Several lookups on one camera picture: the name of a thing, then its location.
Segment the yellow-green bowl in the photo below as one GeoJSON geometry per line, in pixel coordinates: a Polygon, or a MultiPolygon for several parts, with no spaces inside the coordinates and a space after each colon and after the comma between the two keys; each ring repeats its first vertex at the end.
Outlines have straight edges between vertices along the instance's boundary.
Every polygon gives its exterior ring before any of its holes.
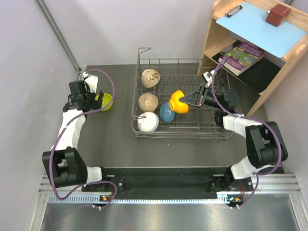
{"type": "Polygon", "coordinates": [[[106,112],[112,108],[113,101],[112,101],[112,95],[108,93],[104,93],[102,105],[101,105],[101,112],[106,112]]]}

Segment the blue bowl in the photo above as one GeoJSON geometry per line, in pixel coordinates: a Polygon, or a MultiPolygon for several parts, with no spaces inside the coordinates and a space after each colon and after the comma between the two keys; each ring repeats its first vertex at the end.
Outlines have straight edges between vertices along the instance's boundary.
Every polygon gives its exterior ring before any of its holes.
{"type": "Polygon", "coordinates": [[[175,112],[171,110],[169,102],[164,103],[159,110],[159,116],[165,123],[171,123],[175,117],[175,112]]]}

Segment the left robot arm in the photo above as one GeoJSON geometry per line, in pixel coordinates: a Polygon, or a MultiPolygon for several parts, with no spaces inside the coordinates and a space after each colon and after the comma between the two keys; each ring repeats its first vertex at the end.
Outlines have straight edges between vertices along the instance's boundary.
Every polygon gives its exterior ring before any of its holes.
{"type": "Polygon", "coordinates": [[[92,182],[97,190],[104,191],[109,186],[109,179],[104,176],[103,168],[86,166],[77,150],[80,132],[87,119],[84,113],[100,109],[102,106],[104,92],[100,91],[96,99],[97,85],[96,76],[69,83],[70,94],[63,107],[63,121],[59,130],[64,134],[55,147],[51,165],[52,177],[49,168],[51,151],[46,151],[42,155],[48,178],[56,188],[92,182]]]}

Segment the tan speckled bowl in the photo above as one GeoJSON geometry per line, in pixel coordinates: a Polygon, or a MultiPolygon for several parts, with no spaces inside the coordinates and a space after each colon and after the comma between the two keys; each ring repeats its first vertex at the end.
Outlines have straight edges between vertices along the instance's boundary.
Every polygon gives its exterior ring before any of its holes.
{"type": "Polygon", "coordinates": [[[151,93],[142,94],[138,99],[138,106],[142,112],[153,112],[158,103],[158,97],[151,93]]]}

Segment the orange bowl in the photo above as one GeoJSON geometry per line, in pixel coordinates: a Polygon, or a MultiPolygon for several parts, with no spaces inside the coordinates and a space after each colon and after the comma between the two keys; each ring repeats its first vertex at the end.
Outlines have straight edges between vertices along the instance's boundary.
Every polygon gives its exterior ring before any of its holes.
{"type": "Polygon", "coordinates": [[[189,112],[189,106],[186,103],[180,101],[180,98],[184,97],[184,93],[181,90],[175,91],[169,100],[170,109],[178,114],[186,114],[189,112]]]}

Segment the cream bowl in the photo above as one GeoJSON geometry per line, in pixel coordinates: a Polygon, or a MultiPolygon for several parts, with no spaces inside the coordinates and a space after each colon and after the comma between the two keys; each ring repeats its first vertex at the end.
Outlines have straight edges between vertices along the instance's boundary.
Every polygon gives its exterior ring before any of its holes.
{"type": "Polygon", "coordinates": [[[152,88],[160,81],[161,75],[154,69],[146,69],[141,74],[141,82],[145,88],[152,88]]]}

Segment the white bowl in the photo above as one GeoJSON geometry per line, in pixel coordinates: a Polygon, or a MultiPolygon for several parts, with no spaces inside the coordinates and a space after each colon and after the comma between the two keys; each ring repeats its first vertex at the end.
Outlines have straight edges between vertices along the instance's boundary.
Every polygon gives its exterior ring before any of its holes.
{"type": "Polygon", "coordinates": [[[159,117],[153,112],[144,112],[138,117],[137,125],[142,132],[154,132],[158,128],[159,117]]]}

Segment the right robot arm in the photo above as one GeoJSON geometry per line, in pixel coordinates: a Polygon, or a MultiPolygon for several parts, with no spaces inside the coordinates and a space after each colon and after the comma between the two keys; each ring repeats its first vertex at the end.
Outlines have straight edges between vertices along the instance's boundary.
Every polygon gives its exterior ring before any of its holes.
{"type": "Polygon", "coordinates": [[[287,160],[288,152],[277,123],[260,122],[235,112],[238,95],[227,90],[216,95],[206,84],[194,92],[179,98],[179,102],[200,108],[203,105],[217,108],[215,123],[246,139],[247,156],[228,167],[224,173],[224,184],[229,190],[237,190],[242,180],[270,166],[279,166],[287,160]]]}

